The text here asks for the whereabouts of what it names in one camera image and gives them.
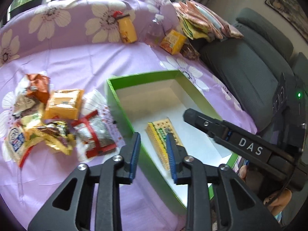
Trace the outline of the framed wall picture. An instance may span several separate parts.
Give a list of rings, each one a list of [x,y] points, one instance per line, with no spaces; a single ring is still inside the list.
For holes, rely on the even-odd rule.
[[[307,15],[297,0],[265,0],[265,4],[280,14],[307,42]]]

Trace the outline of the dark grey sofa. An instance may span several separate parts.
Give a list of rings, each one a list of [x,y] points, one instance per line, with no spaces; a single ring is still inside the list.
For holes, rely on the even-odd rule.
[[[265,17],[244,8],[234,27],[244,36],[208,43],[193,41],[202,61],[226,85],[253,119],[258,135],[274,141],[270,125],[273,110],[270,103],[282,73],[293,75],[289,65],[293,45],[291,41]]]

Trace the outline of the clear plastic water bottle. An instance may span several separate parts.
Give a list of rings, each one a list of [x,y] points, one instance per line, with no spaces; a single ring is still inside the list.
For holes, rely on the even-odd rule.
[[[164,16],[161,14],[155,14],[154,19],[148,25],[145,34],[145,43],[150,47],[155,47],[161,43],[166,36],[163,27]]]

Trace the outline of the soda cracker packet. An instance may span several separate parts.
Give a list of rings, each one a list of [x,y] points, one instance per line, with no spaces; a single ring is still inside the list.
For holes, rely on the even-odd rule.
[[[166,118],[159,121],[148,122],[146,126],[146,133],[164,169],[166,171],[169,171],[170,167],[169,167],[167,144],[166,144],[167,134],[168,133],[173,134],[175,143],[179,146],[183,145],[170,119]]]

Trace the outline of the green cardboard box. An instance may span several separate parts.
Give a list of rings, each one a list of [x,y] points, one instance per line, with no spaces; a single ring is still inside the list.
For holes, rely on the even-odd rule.
[[[105,93],[123,139],[129,140],[134,132],[140,133],[139,168],[172,213],[186,212],[187,186],[174,184],[170,172],[164,168],[146,133],[149,122],[169,119],[187,153],[204,164],[235,165],[237,154],[183,120],[189,108],[215,119],[220,116],[180,71],[114,77],[107,81]]]

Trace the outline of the purple floral bed sheet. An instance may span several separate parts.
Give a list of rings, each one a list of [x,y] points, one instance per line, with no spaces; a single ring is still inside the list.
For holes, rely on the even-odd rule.
[[[21,169],[8,154],[4,138],[26,74],[50,77],[55,90],[83,89],[87,102],[82,112],[88,114],[106,105],[108,78],[179,69],[223,119],[257,131],[237,99],[201,61],[171,56],[141,42],[124,44],[112,17],[117,10],[131,15],[139,39],[155,14],[164,15],[165,30],[180,30],[170,0],[57,0],[1,28],[1,196],[24,228],[79,163],[75,152],[55,153],[44,142],[34,147]],[[140,169],[133,184],[120,192],[123,230],[184,228],[185,217],[167,208]]]

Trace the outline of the yellow juice carton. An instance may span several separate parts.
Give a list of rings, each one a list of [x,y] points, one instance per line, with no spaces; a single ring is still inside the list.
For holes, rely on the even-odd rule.
[[[177,55],[178,53],[180,53],[186,40],[187,40],[186,36],[172,29],[163,38],[159,46],[165,51],[167,51],[169,54]]]

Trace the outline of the red silver snack packet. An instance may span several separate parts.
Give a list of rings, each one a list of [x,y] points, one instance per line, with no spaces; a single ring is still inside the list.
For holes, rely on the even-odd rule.
[[[97,110],[72,122],[72,127],[85,145],[87,158],[112,151],[116,144]]]

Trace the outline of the yellow drink bottle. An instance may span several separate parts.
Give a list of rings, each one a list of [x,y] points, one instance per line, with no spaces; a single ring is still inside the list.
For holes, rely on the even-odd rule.
[[[137,42],[137,34],[129,13],[122,13],[115,11],[113,13],[114,19],[119,25],[120,37],[124,43]]]

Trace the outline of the orange yellow snack packet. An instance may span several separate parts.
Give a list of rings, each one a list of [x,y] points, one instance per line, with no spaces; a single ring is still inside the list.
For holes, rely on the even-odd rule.
[[[84,90],[55,90],[51,93],[44,111],[44,119],[77,120]]]

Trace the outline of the brown orange snack bag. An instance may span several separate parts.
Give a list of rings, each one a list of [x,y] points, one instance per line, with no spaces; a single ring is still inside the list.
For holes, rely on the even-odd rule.
[[[26,96],[46,104],[50,97],[50,78],[43,74],[26,74],[26,76],[29,80]]]

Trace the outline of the silver grey snack packet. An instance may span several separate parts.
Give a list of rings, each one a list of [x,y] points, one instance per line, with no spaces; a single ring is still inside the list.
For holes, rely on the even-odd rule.
[[[23,118],[25,116],[34,114],[38,111],[41,102],[33,97],[26,96],[25,93],[21,93],[17,96],[14,103],[13,116],[14,119]]]

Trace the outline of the light green snack bag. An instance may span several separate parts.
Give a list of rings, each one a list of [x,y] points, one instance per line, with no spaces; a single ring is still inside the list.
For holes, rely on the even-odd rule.
[[[42,112],[37,111],[36,113],[24,116],[20,120],[26,138],[26,148],[35,146],[36,144],[43,141],[43,138],[36,135],[33,131],[33,128],[41,126],[43,124],[42,116]]]

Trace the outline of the gold dark snack bag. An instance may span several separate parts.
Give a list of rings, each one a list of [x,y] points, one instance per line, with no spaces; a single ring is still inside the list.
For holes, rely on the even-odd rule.
[[[76,145],[76,137],[69,130],[65,121],[52,121],[29,129],[30,132],[41,137],[45,143],[55,151],[71,155]]]

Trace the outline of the white blue rice cracker packet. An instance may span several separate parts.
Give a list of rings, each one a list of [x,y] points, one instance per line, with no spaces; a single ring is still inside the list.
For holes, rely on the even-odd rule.
[[[19,124],[12,125],[5,139],[5,144],[11,158],[20,166],[26,152],[26,137]]]

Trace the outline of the stack of folded cloths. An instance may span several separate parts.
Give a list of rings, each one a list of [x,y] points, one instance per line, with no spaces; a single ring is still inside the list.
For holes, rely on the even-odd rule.
[[[244,38],[237,28],[196,1],[173,3],[173,7],[177,12],[182,31],[191,40],[205,39],[207,42],[212,42],[227,38]]]

